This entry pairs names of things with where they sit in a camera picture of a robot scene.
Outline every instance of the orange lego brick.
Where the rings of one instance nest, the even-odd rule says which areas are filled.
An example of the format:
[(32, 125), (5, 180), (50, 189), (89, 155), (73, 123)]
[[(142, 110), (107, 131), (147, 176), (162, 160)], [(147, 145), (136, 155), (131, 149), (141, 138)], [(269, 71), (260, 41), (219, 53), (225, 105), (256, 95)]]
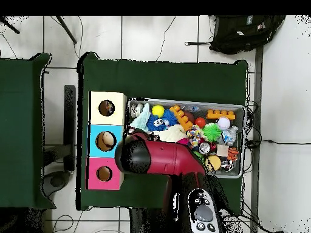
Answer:
[(219, 117), (227, 117), (230, 121), (233, 121), (236, 118), (236, 115), (233, 111), (220, 111), (220, 110), (208, 110), (207, 119), (218, 119)]
[(185, 131), (193, 126), (193, 123), (189, 121), (189, 118), (185, 116), (184, 112), (180, 109), (179, 106), (172, 106), (169, 109), (173, 112), (175, 117), (178, 119), (179, 124), (183, 127)]

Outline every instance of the green tablecloth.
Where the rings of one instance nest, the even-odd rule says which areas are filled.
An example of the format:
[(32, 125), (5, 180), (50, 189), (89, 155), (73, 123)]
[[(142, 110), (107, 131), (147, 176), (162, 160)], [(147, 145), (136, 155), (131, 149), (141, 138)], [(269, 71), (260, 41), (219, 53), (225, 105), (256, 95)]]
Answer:
[[(125, 175), (119, 191), (85, 190), (88, 91), (122, 92), (127, 97), (245, 105), (245, 61), (236, 64), (111, 61), (99, 60), (95, 53), (86, 53), (79, 60), (77, 69), (78, 101), (81, 101), (78, 105), (83, 109), (83, 113), (78, 114), (83, 114), (78, 122), (83, 129), (82, 135), (78, 135), (78, 144), (82, 143), (82, 150), (78, 148), (78, 153), (82, 154), (82, 174), (77, 204), (81, 203), (82, 209), (87, 206), (161, 208), (168, 182), (165, 175)], [(220, 181), (230, 207), (239, 214), (241, 178)]]
[(49, 59), (0, 59), (0, 207), (54, 208), (40, 185), (41, 75)]

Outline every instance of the pink box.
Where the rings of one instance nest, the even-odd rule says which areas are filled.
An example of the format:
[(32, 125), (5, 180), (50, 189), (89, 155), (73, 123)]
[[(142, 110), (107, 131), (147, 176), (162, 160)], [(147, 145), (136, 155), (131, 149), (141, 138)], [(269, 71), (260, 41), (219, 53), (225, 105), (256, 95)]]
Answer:
[[(102, 166), (110, 168), (112, 176), (109, 181), (101, 181), (97, 177), (97, 170)], [(123, 173), (118, 169), (114, 158), (109, 157), (90, 157), (89, 158), (89, 179), (87, 182), (88, 190), (108, 190), (117, 191), (123, 182)]]

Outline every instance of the blue box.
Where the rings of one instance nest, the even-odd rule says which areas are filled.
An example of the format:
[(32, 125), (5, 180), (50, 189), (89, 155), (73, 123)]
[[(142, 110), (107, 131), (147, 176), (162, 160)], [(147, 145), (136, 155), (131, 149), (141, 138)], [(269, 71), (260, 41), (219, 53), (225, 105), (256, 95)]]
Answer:
[[(101, 132), (110, 132), (114, 134), (115, 138), (117, 139), (116, 144), (114, 147), (109, 150), (109, 151), (101, 151), (97, 146), (96, 146), (96, 137), (98, 136), (99, 133)], [(123, 133), (123, 126), (113, 126), (113, 125), (94, 125), (91, 124), (91, 133), (90, 133), (90, 157), (112, 157), (114, 158), (115, 154), (115, 148), (117, 147), (117, 144), (121, 141), (122, 139), (122, 133)]]

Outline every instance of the white ball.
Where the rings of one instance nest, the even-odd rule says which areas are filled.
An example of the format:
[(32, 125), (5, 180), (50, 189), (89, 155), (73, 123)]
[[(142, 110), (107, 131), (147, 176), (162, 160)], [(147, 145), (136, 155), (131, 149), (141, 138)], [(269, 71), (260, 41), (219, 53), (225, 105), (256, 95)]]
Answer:
[(227, 117), (220, 117), (217, 122), (218, 128), (220, 130), (226, 130), (230, 127), (230, 120)]

